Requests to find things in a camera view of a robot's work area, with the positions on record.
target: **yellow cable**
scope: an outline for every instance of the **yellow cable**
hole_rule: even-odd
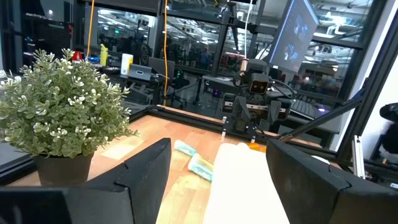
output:
[[[91,3],[91,18],[90,18],[90,30],[88,31],[87,57],[90,56],[91,29],[93,28],[93,15],[94,15],[94,0]]]
[[[165,76],[166,82],[164,84],[164,99],[163,106],[166,106],[166,93],[167,93],[167,79],[169,77],[169,71],[167,70],[167,53],[166,53],[166,41],[167,41],[167,2],[164,3],[164,46],[163,46],[163,54],[164,54],[164,67],[165,67]]]

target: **gray plant pot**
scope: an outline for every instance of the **gray plant pot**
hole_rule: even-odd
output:
[[[34,156],[40,182],[43,186],[73,186],[87,181],[94,154],[69,157]]]

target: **cable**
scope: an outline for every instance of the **cable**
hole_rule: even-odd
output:
[[[249,5],[249,10],[248,10],[248,16],[246,17],[246,24],[244,25],[244,58],[247,58],[247,50],[248,50],[248,23],[249,23],[249,16],[250,16],[250,12],[252,9],[252,3],[253,0],[250,0],[250,5]]]
[[[260,57],[259,57],[259,60],[261,60],[261,57],[262,57],[262,55],[264,54],[264,52],[267,51],[268,46],[269,46],[269,44],[266,44],[266,47],[264,47],[264,51],[261,52],[261,55],[260,55]]]
[[[164,46],[163,46],[163,54],[164,54],[164,67],[165,67],[165,74],[166,74],[166,81],[164,84],[164,94],[163,97],[166,97],[167,94],[167,81],[169,79],[169,73],[167,70],[167,52],[166,52],[166,43],[167,43],[167,3],[168,0],[164,2]],[[163,106],[166,106],[166,99],[163,100]]]
[[[234,71],[235,72],[237,72],[238,70],[236,69],[236,66],[237,66],[237,64],[239,63],[239,62],[242,62],[242,61],[249,61],[249,59],[247,59],[247,58],[241,58],[241,59],[239,59],[239,60],[237,60],[236,62],[235,62],[235,65],[234,65]]]
[[[286,95],[283,91],[281,91],[279,88],[277,88],[277,87],[274,85],[273,82],[278,83],[278,84],[280,84],[280,85],[283,85],[283,86],[287,87],[287,88],[290,90],[290,92],[292,92],[292,96]],[[295,94],[294,90],[293,90],[290,86],[288,86],[287,84],[285,84],[284,82],[281,82],[281,81],[279,81],[279,80],[273,80],[273,79],[271,79],[271,83],[272,83],[272,86],[274,86],[275,89],[278,90],[282,95],[286,96],[287,98],[289,98],[289,99],[291,99],[291,100],[293,100],[293,99],[296,98],[296,94]]]
[[[93,28],[93,16],[94,16],[94,1],[91,3],[91,17],[90,17],[90,30],[88,31],[88,43],[87,43],[87,57],[90,56],[90,44],[91,44],[91,30]]]

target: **yellow bottle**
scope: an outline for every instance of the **yellow bottle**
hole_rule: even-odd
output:
[[[101,44],[101,60],[99,61],[100,64],[106,66],[106,61],[108,60],[108,49]]]

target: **light blue package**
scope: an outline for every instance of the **light blue package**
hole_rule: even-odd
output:
[[[188,156],[192,157],[195,153],[197,153],[197,150],[186,144],[185,142],[181,140],[175,140],[174,142],[174,149],[181,151]]]
[[[213,180],[213,171],[199,163],[198,161],[199,154],[195,154],[191,161],[188,164],[188,170],[198,174],[202,178],[209,180],[210,182]]]

